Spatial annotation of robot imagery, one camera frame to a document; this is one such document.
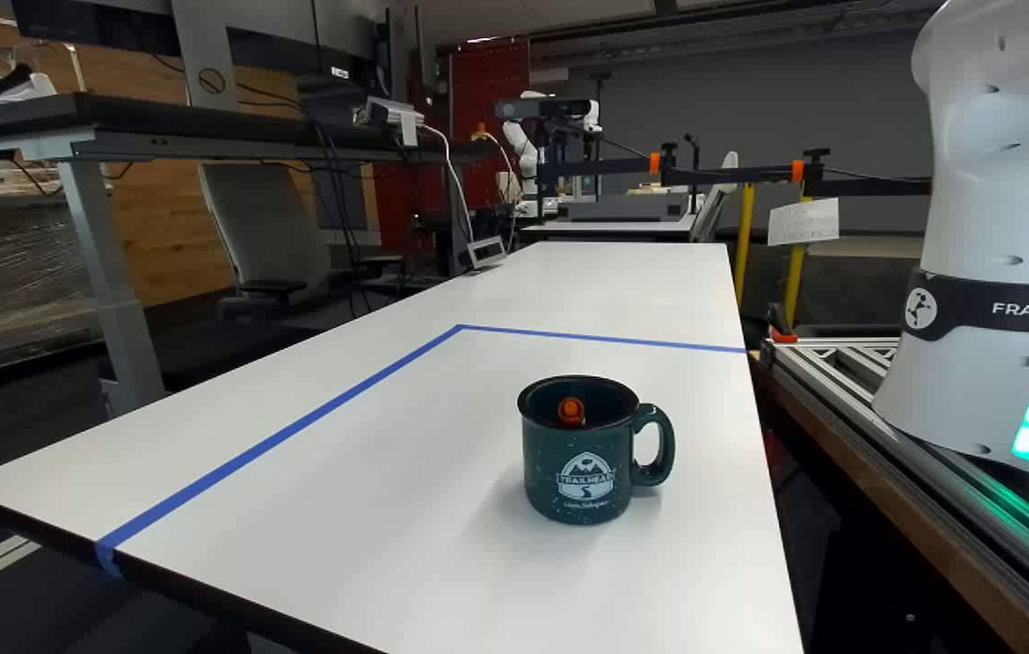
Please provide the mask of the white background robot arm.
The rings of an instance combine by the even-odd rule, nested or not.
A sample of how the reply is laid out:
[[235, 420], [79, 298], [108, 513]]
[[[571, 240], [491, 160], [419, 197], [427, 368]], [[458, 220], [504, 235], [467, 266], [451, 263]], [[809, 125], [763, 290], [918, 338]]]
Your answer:
[[550, 160], [555, 135], [601, 137], [601, 100], [595, 99], [555, 99], [550, 89], [518, 89], [495, 105], [504, 145], [512, 148], [518, 197], [539, 198], [539, 166]]

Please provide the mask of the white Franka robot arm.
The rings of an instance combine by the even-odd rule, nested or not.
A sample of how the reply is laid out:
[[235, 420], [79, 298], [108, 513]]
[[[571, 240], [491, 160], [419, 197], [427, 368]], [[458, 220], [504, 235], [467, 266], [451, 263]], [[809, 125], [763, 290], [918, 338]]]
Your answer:
[[1029, 0], [944, 0], [916, 36], [931, 203], [873, 412], [1029, 471]]

